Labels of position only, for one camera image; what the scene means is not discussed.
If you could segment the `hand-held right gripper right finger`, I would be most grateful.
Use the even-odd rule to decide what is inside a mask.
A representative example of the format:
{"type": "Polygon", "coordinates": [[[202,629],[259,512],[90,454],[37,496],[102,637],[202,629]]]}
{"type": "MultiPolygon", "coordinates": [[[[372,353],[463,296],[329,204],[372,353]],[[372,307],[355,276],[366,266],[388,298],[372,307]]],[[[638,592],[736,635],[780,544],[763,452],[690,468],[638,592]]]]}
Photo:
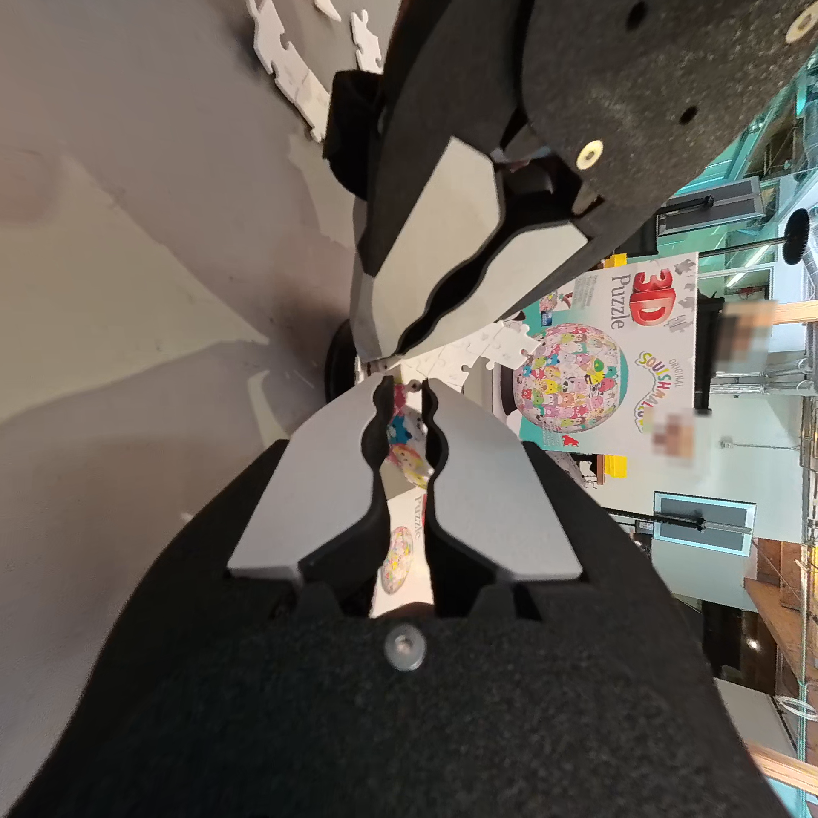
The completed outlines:
{"type": "Polygon", "coordinates": [[[423,416],[434,462],[429,560],[456,554],[514,583],[580,578],[579,558],[516,435],[440,380],[423,384],[423,416]]]}

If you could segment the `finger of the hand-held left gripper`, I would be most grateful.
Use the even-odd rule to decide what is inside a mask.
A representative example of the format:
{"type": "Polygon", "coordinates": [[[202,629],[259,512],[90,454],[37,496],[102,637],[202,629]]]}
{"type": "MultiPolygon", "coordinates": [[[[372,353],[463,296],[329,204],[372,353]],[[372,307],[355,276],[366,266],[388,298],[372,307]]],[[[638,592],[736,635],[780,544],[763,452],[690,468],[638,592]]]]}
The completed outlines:
{"type": "Polygon", "coordinates": [[[434,290],[481,251],[501,215],[492,160],[452,138],[380,270],[353,280],[351,328],[362,363],[423,354],[495,322],[488,308],[469,296],[440,317],[425,340],[398,351],[404,332],[430,306],[434,290]]]}
{"type": "Polygon", "coordinates": [[[494,324],[549,275],[574,261],[588,242],[574,224],[518,230],[506,239],[494,236],[435,284],[390,355],[426,353],[494,324]]]}

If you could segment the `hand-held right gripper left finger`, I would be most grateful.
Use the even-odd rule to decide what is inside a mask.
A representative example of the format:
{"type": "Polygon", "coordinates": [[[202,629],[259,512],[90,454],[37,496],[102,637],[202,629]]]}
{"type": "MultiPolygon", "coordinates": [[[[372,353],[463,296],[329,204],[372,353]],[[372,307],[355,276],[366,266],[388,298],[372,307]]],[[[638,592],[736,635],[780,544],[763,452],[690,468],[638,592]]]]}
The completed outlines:
{"type": "Polygon", "coordinates": [[[234,577],[360,584],[389,545],[380,467],[389,452],[392,380],[364,380],[285,442],[233,551],[234,577]]]}

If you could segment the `partly built white puzzle ball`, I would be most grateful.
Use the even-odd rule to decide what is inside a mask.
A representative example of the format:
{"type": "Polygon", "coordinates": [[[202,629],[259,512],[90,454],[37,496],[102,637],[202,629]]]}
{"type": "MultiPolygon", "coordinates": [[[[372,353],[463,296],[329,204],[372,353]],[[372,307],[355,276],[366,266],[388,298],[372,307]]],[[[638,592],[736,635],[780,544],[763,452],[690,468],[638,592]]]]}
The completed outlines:
{"type": "Polygon", "coordinates": [[[539,343],[527,330],[523,322],[495,322],[456,342],[405,357],[388,371],[394,377],[394,413],[387,428],[388,460],[410,484],[425,490],[433,473],[426,458],[423,383],[439,380],[461,393],[477,363],[485,363],[489,370],[497,365],[519,368],[539,343]]]}

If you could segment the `colourful puzzle ball box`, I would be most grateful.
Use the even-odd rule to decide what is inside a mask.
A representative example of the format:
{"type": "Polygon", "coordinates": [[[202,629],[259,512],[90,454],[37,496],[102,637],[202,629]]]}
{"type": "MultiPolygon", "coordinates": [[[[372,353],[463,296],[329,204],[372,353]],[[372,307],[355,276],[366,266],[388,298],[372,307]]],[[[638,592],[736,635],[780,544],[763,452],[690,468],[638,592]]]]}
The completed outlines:
{"type": "Polygon", "coordinates": [[[535,350],[510,376],[518,437],[551,452],[657,452],[691,421],[697,252],[583,273],[524,310],[535,350]]]}

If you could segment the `pile of loose puzzle pieces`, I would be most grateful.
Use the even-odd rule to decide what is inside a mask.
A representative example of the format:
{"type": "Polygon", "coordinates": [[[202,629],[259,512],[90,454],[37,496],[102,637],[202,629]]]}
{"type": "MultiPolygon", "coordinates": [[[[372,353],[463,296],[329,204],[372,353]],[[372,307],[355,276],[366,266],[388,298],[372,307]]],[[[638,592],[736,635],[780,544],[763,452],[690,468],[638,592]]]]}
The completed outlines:
{"type": "MultiPolygon", "coordinates": [[[[312,140],[322,143],[328,125],[330,93],[295,46],[283,39],[285,26],[274,3],[247,1],[245,5],[253,21],[253,50],[260,64],[302,116],[312,140]]],[[[370,28],[367,9],[352,13],[350,31],[358,68],[369,74],[382,75],[380,40],[370,28]]]]}

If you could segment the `printed instruction sheet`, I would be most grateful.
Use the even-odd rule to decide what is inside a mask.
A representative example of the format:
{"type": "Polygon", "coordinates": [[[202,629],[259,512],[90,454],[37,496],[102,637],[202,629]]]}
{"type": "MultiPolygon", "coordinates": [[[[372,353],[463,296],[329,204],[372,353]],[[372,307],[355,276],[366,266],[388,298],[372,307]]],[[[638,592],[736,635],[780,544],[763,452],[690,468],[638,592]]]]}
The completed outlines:
{"type": "Polygon", "coordinates": [[[387,555],[374,586],[370,618],[378,619],[409,605],[434,604],[425,556],[426,492],[415,487],[388,500],[387,555]]]}

